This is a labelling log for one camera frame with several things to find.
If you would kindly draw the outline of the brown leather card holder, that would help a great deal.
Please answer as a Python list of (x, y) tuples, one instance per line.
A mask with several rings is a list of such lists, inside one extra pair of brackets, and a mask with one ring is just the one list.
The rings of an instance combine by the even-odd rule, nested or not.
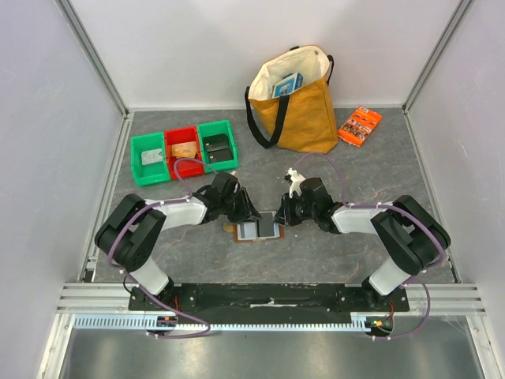
[(234, 241), (236, 243), (242, 242), (262, 242), (267, 240), (275, 240), (284, 238), (284, 229), (283, 226), (275, 222), (275, 236), (270, 238), (259, 238), (256, 232), (256, 221), (246, 221), (243, 223), (225, 223), (223, 224), (223, 230), (228, 233), (232, 233), (234, 235)]

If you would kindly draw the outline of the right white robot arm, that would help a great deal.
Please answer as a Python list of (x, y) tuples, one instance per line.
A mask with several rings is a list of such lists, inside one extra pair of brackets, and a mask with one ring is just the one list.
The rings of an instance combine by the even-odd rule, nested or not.
[(373, 311), (390, 301), (390, 293), (411, 277), (445, 259), (451, 239), (443, 227), (411, 196), (375, 205), (333, 201), (320, 178), (289, 170), (290, 189), (281, 198), (275, 222), (296, 226), (311, 220), (322, 231), (379, 237), (389, 258), (363, 283), (361, 301)]

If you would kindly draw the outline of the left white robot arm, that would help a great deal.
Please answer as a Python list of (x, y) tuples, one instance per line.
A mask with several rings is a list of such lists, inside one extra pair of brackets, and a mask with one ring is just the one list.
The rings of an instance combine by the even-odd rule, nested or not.
[(219, 172), (211, 182), (186, 197), (164, 201), (126, 195), (95, 234), (95, 246), (111, 265), (122, 268), (146, 291), (157, 310), (173, 303), (172, 279), (151, 258), (161, 232), (196, 226), (226, 216), (231, 223), (257, 221), (246, 188), (234, 175)]

